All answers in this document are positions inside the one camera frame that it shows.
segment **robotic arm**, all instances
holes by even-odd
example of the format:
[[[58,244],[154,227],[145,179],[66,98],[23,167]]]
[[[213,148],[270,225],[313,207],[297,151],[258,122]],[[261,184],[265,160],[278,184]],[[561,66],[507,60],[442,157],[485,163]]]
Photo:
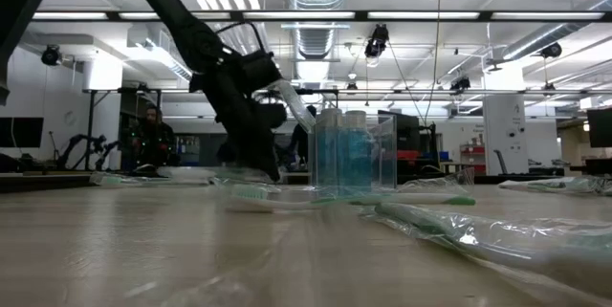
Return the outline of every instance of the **robotic arm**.
[[[42,0],[0,0],[0,105],[9,89],[9,58]],[[194,74],[189,91],[203,91],[238,149],[240,162],[280,176],[273,153],[273,134],[251,99],[255,90],[281,79],[272,53],[260,50],[240,55],[223,44],[217,33],[195,18],[181,0],[146,0],[167,26],[179,53]]]

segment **plastic bottle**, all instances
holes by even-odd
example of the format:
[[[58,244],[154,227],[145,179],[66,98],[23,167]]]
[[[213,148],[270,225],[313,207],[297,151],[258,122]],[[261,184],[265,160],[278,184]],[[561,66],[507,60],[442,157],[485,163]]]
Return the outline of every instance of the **plastic bottle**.
[[[340,195],[372,192],[372,139],[364,111],[348,111],[340,130]]]
[[[338,195],[339,186],[339,124],[342,111],[325,109],[317,115],[316,126],[316,185],[322,191],[319,197]]]

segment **security camera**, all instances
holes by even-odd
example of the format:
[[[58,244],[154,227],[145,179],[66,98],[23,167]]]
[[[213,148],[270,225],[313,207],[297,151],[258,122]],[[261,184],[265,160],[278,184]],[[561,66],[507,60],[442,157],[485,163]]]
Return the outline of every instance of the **security camera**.
[[[47,45],[47,50],[42,53],[40,60],[43,64],[50,67],[55,67],[61,64],[62,54],[59,51],[59,45]]]

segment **person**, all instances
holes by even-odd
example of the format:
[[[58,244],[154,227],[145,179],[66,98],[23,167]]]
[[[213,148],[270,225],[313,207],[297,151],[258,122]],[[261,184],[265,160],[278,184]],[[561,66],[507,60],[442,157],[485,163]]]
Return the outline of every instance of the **person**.
[[[155,105],[146,109],[146,118],[138,129],[132,133],[137,166],[151,164],[156,167],[167,165],[174,153],[174,131],[170,125],[162,121],[162,110]]]
[[[307,107],[308,112],[310,112],[313,117],[317,116],[317,109],[313,105],[309,105]],[[308,163],[308,134],[306,130],[302,128],[301,125],[296,125],[294,128],[294,133],[291,136],[291,143],[287,150],[293,153],[295,151],[295,146],[297,145],[297,156],[300,159],[300,162],[305,164]]]

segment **ceiling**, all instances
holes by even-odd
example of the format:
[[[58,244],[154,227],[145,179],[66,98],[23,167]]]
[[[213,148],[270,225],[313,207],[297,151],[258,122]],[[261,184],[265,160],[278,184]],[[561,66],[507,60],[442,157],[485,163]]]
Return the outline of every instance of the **ceiling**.
[[[196,0],[182,1],[192,11],[201,10]],[[440,9],[443,11],[585,11],[579,7],[584,1],[440,0]],[[259,0],[259,2],[265,10],[287,9],[286,0]],[[438,0],[345,0],[344,8],[435,11],[438,9]],[[44,0],[40,9],[42,11],[151,11],[145,0]],[[431,22],[389,23],[387,28],[393,50],[387,47],[379,65],[367,69],[362,45],[364,39],[371,35],[375,23],[355,22],[348,25],[349,29],[338,30],[335,50],[331,57],[334,62],[331,63],[328,79],[323,81],[323,87],[337,86],[343,89],[349,80],[349,73],[355,73],[360,89],[365,89],[366,86],[370,89],[402,88],[406,84],[412,88],[430,88],[433,81],[444,76],[468,55],[490,46],[510,45],[545,24],[492,23],[488,27],[486,23],[439,25]],[[124,79],[142,80],[151,86],[162,88],[177,87],[176,75],[159,62],[139,55],[138,50],[128,45],[125,38],[131,26],[129,23],[32,23],[29,32],[91,35],[119,53],[124,61],[134,63],[126,64]],[[291,31],[281,29],[280,23],[267,23],[265,27],[266,36],[282,74],[285,77],[295,77],[295,54]],[[563,55],[549,59],[546,69],[543,69],[543,60],[539,57],[521,59],[519,64],[523,67],[526,86],[541,87],[546,78],[550,80],[568,76],[612,58],[609,55],[612,41],[609,39],[612,39],[612,24],[592,24],[561,39],[558,43],[563,48]],[[479,87],[481,76],[481,67],[475,67],[470,72],[472,88]],[[442,85],[448,87],[452,78],[443,79]],[[605,88],[609,86],[603,83],[608,80],[612,83],[612,68],[602,70],[596,75],[574,79],[564,84],[563,89],[588,88],[596,84],[598,88]],[[354,96],[355,99],[361,97],[362,95]]]

